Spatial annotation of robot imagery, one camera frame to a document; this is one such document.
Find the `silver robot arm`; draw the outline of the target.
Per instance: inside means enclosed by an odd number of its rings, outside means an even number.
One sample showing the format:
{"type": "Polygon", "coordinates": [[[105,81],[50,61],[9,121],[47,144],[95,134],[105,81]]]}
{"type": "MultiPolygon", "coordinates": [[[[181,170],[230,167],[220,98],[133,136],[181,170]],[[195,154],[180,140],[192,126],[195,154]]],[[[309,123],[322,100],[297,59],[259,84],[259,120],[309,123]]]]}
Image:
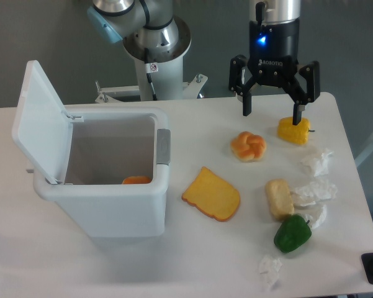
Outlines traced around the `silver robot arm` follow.
{"type": "MultiPolygon", "coordinates": [[[[123,43],[135,62],[143,101],[192,99],[204,80],[183,80],[183,57],[191,45],[186,23],[171,1],[94,1],[88,17],[110,43],[123,43]]],[[[251,1],[249,56],[231,59],[229,90],[241,97],[243,115],[252,111],[255,85],[281,88],[294,103],[297,125],[305,106],[320,95],[320,65],[298,62],[299,1],[251,1]]]]}

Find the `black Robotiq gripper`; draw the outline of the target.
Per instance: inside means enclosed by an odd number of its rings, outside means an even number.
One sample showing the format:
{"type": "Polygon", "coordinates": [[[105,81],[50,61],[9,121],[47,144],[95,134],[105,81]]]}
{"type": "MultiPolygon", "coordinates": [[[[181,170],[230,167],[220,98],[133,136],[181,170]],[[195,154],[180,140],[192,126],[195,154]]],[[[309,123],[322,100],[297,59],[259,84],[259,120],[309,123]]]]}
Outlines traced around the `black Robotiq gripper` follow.
{"type": "Polygon", "coordinates": [[[320,63],[312,61],[297,65],[299,20],[281,24],[249,23],[249,61],[244,55],[230,60],[228,88],[242,97],[243,116],[253,109],[251,88],[262,86],[283,87],[288,83],[288,95],[294,102],[292,125],[302,120],[305,106],[320,95],[320,63]],[[243,82],[243,71],[248,65],[252,78],[243,82]],[[298,73],[305,80],[305,89],[296,80],[298,73]]]}

